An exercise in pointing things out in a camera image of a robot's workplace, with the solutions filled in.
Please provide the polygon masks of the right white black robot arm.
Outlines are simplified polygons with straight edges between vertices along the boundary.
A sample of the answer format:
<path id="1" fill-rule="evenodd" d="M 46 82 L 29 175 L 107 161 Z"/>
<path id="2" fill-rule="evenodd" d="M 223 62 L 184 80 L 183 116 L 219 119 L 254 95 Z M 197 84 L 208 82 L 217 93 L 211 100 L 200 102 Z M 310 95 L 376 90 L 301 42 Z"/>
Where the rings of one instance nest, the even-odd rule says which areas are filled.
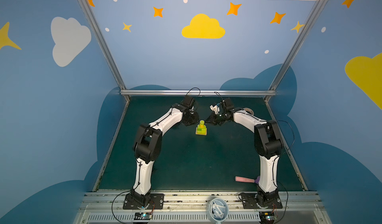
<path id="1" fill-rule="evenodd" d="M 277 167 L 283 149 L 278 122 L 254 116 L 243 108 L 236 108 L 230 98 L 210 105 L 211 115 L 206 123 L 223 125 L 238 123 L 254 133 L 254 146 L 260 157 L 260 178 L 257 183 L 256 204 L 259 208 L 282 208 L 277 186 Z"/>

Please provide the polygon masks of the aluminium frame post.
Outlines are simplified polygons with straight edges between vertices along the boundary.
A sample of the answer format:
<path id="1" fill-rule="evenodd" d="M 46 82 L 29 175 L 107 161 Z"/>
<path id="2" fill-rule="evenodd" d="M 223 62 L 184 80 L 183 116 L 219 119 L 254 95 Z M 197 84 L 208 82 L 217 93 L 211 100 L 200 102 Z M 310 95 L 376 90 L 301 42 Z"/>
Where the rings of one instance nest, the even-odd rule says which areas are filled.
<path id="1" fill-rule="evenodd" d="M 311 12 L 309 13 L 307 19 L 305 20 L 305 25 L 302 30 L 298 33 L 296 40 L 294 41 L 286 59 L 282 63 L 280 69 L 278 70 L 274 80 L 272 81 L 267 95 L 264 97 L 265 103 L 268 103 L 272 96 L 276 95 L 276 89 L 284 78 L 287 70 L 291 66 L 293 60 L 301 49 L 305 39 L 308 37 L 311 29 L 313 28 L 315 22 L 323 11 L 325 5 L 329 0 L 316 0 Z"/>
<path id="2" fill-rule="evenodd" d="M 121 93 L 122 90 L 126 90 L 126 85 L 123 81 L 123 78 L 122 78 L 121 73 L 117 67 L 117 64 L 116 64 L 116 62 L 115 62 L 115 60 L 111 54 L 111 51 L 110 51 L 110 49 L 106 43 L 106 40 L 102 34 L 102 31 L 101 31 L 99 24 L 95 18 L 95 15 L 94 15 L 92 8 L 89 4 L 89 1 L 88 0 L 77 0 L 77 1 L 78 1 L 86 19 L 90 25 L 90 28 L 91 28 L 99 46 L 100 46 L 100 49 L 101 49 L 101 51 L 102 51 L 102 53 L 106 59 L 106 62 L 108 64 L 119 88 L 120 88 L 120 94 L 122 96 L 124 96 L 125 100 L 129 103 L 130 102 L 130 96 L 129 95 L 123 95 Z"/>

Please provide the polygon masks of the white tape roll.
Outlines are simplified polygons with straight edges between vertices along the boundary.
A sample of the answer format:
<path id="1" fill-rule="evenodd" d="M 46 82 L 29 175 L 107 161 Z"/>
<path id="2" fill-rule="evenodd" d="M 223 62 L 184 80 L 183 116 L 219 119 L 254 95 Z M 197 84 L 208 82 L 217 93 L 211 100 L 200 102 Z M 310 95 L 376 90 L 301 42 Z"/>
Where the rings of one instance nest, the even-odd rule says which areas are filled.
<path id="1" fill-rule="evenodd" d="M 250 108 L 244 108 L 244 110 L 245 110 L 247 113 L 249 113 L 249 114 L 251 114 L 251 115 L 254 115 L 254 112 L 253 112 L 252 109 L 250 109 Z"/>

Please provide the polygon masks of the aluminium frame left post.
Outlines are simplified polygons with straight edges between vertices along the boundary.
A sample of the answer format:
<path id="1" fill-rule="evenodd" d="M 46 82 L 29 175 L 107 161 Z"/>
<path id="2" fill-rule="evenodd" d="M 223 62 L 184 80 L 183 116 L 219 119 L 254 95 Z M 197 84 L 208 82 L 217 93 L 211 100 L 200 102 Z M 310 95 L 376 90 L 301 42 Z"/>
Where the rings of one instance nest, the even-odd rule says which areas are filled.
<path id="1" fill-rule="evenodd" d="M 129 103 L 130 102 L 130 96 L 129 95 L 123 95 L 121 93 L 122 90 L 126 90 L 126 85 L 123 81 L 123 78 L 122 78 L 121 73 L 117 67 L 117 64 L 116 64 L 116 62 L 115 62 L 115 60 L 111 54 L 111 51 L 110 51 L 110 49 L 106 43 L 106 40 L 102 34 L 102 31 L 101 31 L 99 24 L 95 18 L 95 15 L 94 15 L 92 8 L 89 4 L 89 1 L 88 0 L 77 0 L 77 1 L 78 1 L 86 19 L 90 25 L 90 28 L 91 28 L 99 46 L 100 46 L 100 49 L 101 49 L 101 51 L 102 51 L 102 53 L 106 59 L 106 62 L 108 64 L 119 88 L 120 88 L 120 94 L 122 96 L 124 96 L 125 100 Z"/>

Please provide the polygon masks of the green circuit board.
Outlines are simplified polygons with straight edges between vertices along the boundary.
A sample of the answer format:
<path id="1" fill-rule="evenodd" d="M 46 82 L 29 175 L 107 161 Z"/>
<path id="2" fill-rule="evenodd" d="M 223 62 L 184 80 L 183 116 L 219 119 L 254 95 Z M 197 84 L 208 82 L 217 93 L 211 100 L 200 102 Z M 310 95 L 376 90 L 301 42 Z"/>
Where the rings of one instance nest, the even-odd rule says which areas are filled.
<path id="1" fill-rule="evenodd" d="M 259 213 L 260 224 L 274 224 L 275 214 L 269 212 L 260 212 Z"/>
<path id="2" fill-rule="evenodd" d="M 151 213 L 135 213 L 134 220 L 135 221 L 150 221 L 153 218 Z"/>

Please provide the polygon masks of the aluminium front rail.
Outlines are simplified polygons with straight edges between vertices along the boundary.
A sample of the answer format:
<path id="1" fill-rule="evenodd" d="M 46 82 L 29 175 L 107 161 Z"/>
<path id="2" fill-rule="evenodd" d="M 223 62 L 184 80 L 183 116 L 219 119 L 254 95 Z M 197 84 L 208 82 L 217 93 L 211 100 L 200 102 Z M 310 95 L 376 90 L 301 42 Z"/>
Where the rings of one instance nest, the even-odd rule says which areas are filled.
<path id="1" fill-rule="evenodd" d="M 213 224 L 207 205 L 223 199 L 229 214 L 224 224 L 259 224 L 260 212 L 275 214 L 274 224 L 330 224 L 331 220 L 316 192 L 280 192 L 282 209 L 244 209 L 239 191 L 159 191 L 164 194 L 162 210 L 124 210 L 126 191 L 86 193 L 74 219 L 76 224 Z M 135 221 L 135 213 L 151 213 L 150 221 Z"/>

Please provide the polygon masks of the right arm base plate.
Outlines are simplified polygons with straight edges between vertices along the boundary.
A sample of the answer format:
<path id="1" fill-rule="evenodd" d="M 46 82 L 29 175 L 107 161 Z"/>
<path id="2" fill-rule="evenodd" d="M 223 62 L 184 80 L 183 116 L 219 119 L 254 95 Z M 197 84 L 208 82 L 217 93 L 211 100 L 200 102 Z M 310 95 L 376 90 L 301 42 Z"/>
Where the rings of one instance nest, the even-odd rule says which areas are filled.
<path id="1" fill-rule="evenodd" d="M 240 193 L 239 198 L 244 209 L 282 209 L 278 194 L 273 193 Z"/>

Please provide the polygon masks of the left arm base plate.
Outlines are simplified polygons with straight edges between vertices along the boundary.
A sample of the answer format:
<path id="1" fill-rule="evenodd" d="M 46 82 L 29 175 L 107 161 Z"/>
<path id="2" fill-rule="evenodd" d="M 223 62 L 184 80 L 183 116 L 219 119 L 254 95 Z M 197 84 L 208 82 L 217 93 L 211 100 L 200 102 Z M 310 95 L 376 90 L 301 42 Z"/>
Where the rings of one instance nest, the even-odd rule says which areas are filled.
<path id="1" fill-rule="evenodd" d="M 164 194 L 127 194 L 124 199 L 124 210 L 162 210 L 164 205 Z"/>

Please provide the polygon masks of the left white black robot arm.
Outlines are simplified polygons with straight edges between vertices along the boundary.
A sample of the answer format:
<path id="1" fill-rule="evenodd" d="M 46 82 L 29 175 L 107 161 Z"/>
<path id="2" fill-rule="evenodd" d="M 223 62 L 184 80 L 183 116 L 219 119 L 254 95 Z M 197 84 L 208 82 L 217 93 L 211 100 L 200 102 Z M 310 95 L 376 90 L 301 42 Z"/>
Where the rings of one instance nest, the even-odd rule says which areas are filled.
<path id="1" fill-rule="evenodd" d="M 136 177 L 128 196 L 138 208 L 149 205 L 151 197 L 151 176 L 155 160 L 159 157 L 164 134 L 174 125 L 185 126 L 199 123 L 195 108 L 195 98 L 184 96 L 180 103 L 171 105 L 169 110 L 149 124 L 141 124 L 133 145 L 136 160 Z"/>

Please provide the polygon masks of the aluminium frame rear bar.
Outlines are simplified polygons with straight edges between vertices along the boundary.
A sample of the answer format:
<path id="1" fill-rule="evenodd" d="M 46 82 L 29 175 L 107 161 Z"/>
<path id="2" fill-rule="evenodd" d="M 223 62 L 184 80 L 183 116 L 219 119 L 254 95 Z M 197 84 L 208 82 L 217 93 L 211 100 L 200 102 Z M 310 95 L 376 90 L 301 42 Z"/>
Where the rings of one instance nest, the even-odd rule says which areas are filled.
<path id="1" fill-rule="evenodd" d="M 125 96 L 214 96 L 219 93 L 221 96 L 232 97 L 261 97 L 261 96 L 275 96 L 276 91 L 239 91 L 239 90 L 121 90 L 120 94 Z"/>

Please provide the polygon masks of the aluminium frame right post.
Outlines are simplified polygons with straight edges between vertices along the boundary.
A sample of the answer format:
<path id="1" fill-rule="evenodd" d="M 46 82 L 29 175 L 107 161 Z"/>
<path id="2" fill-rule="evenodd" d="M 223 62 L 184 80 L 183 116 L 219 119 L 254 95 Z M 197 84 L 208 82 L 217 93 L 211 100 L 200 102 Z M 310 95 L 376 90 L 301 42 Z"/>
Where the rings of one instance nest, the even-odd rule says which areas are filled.
<path id="1" fill-rule="evenodd" d="M 291 66 L 293 60 L 301 49 L 305 39 L 308 37 L 311 29 L 313 28 L 315 22 L 323 11 L 325 5 L 329 0 L 316 0 L 311 12 L 309 13 L 307 19 L 305 20 L 305 25 L 302 30 L 298 33 L 296 40 L 294 41 L 286 59 L 282 63 L 280 69 L 278 70 L 274 80 L 272 81 L 267 95 L 264 97 L 265 103 L 268 103 L 272 96 L 276 95 L 276 89 L 284 78 L 287 70 Z"/>

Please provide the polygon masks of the pink purple brush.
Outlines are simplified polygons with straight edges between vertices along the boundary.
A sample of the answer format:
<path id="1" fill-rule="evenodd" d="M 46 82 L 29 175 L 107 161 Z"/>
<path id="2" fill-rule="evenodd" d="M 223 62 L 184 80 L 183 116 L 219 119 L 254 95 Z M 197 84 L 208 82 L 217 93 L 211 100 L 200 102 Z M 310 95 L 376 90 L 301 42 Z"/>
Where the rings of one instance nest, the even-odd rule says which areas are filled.
<path id="1" fill-rule="evenodd" d="M 255 183 L 255 184 L 258 184 L 259 181 L 260 181 L 260 176 L 258 176 L 256 179 L 235 176 L 235 181 L 236 182 L 242 182 L 242 183 Z"/>

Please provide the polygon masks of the right green circuit board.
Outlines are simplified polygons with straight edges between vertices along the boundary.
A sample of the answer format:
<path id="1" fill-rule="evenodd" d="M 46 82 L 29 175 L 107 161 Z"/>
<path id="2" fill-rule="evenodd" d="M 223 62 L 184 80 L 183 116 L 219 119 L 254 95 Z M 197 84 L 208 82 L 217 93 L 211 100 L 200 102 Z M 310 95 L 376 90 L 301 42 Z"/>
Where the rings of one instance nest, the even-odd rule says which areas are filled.
<path id="1" fill-rule="evenodd" d="M 274 224 L 275 214 L 269 212 L 260 212 L 259 213 L 260 224 Z"/>

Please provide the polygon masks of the left green circuit board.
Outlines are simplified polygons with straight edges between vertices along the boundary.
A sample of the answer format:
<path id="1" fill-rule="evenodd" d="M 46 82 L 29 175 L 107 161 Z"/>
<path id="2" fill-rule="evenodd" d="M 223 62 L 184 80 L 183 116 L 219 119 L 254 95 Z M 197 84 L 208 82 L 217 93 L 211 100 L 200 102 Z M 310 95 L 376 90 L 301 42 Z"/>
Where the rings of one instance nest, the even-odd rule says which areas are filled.
<path id="1" fill-rule="evenodd" d="M 134 220 L 135 221 L 150 221 L 153 218 L 151 213 L 135 213 Z"/>

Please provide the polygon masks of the round bowl with white pieces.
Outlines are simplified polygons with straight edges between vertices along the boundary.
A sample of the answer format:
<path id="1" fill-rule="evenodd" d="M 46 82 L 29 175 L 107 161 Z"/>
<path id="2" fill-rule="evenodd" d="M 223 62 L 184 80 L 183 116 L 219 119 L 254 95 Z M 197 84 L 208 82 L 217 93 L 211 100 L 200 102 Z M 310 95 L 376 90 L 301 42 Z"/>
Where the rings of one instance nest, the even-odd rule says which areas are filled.
<path id="1" fill-rule="evenodd" d="M 214 198 L 207 205 L 207 217 L 214 224 L 226 221 L 229 214 L 227 203 L 221 198 Z"/>

